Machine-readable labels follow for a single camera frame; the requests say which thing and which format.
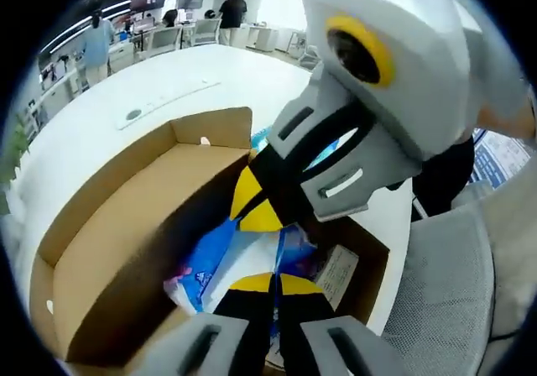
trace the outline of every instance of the table surface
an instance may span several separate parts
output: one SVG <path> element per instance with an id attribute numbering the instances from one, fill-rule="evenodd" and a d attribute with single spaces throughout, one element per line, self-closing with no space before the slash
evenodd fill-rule
<path id="1" fill-rule="evenodd" d="M 310 72 L 275 58 L 211 44 L 155 56 L 100 82 L 62 109 L 32 142 L 13 182 L 26 224 L 15 264 L 28 307 L 34 256 L 61 208 L 112 156 L 162 123 L 184 115 L 248 106 L 252 131 L 271 125 L 286 102 L 306 87 Z M 215 82 L 153 110 L 122 130 L 118 115 L 175 92 L 192 81 Z M 369 210 L 352 215 L 389 249 L 383 283 L 368 326 L 380 334 L 399 288 L 409 241 L 411 183 L 373 194 Z"/>

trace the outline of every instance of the cardboard box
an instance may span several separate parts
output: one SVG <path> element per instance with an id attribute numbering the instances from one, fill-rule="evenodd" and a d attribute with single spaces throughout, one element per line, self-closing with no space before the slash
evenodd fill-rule
<path id="1" fill-rule="evenodd" d="M 326 261 L 315 276 L 315 283 L 321 287 L 334 311 L 337 310 L 341 299 L 347 292 L 358 261 L 359 257 L 355 253 L 337 244 L 328 252 Z M 268 366 L 278 370 L 284 369 L 284 359 L 279 351 L 279 332 L 271 336 L 266 360 Z"/>
<path id="2" fill-rule="evenodd" d="M 185 320 L 162 283 L 229 215 L 251 122 L 247 108 L 170 121 L 113 157 L 54 220 L 34 262 L 30 316 L 44 344 L 78 374 L 134 370 Z M 341 244 L 360 256 L 338 312 L 367 322 L 388 250 L 349 218 L 301 226 L 320 253 Z"/>

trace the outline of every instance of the computer monitor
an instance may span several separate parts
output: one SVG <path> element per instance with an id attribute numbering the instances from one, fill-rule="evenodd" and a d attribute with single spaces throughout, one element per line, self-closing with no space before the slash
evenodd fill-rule
<path id="1" fill-rule="evenodd" d="M 150 9 L 162 8 L 165 0 L 131 0 L 131 11 L 141 13 Z"/>
<path id="2" fill-rule="evenodd" d="M 177 0 L 177 9 L 200 9 L 203 0 Z"/>

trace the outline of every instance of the yellow ring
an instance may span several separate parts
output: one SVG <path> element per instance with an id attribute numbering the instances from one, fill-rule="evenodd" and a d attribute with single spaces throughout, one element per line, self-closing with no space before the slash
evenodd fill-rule
<path id="1" fill-rule="evenodd" d="M 389 49 L 380 41 L 374 32 L 369 31 L 365 25 L 356 18 L 348 16 L 331 17 L 326 20 L 326 32 L 341 30 L 361 42 L 374 58 L 380 73 L 380 80 L 371 86 L 388 86 L 395 75 L 394 61 Z"/>

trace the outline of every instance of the yellow stripe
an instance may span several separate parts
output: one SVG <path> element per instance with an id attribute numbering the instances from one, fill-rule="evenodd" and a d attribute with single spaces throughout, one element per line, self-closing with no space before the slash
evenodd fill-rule
<path id="1" fill-rule="evenodd" d="M 322 294 L 322 289 L 307 279 L 289 274 L 281 274 L 280 279 L 284 295 Z"/>
<path id="2" fill-rule="evenodd" d="M 275 232 L 284 225 L 278 219 L 269 200 L 251 210 L 240 222 L 239 229 L 245 232 Z"/>
<path id="3" fill-rule="evenodd" d="M 389 49 L 374 32 L 368 30 L 359 19 L 348 16 L 328 18 L 326 20 L 326 32 L 332 29 L 350 34 L 371 53 L 380 72 L 380 81 L 377 84 L 368 82 L 369 85 L 384 87 L 392 82 L 395 75 L 394 60 Z"/>
<path id="4" fill-rule="evenodd" d="M 261 191 L 258 180 L 253 175 L 249 167 L 242 170 L 235 186 L 233 195 L 231 219 L 235 219 L 239 212 Z"/>
<path id="5" fill-rule="evenodd" d="M 230 290 L 246 290 L 249 292 L 269 292 L 272 273 L 250 275 L 241 278 L 229 287 Z"/>

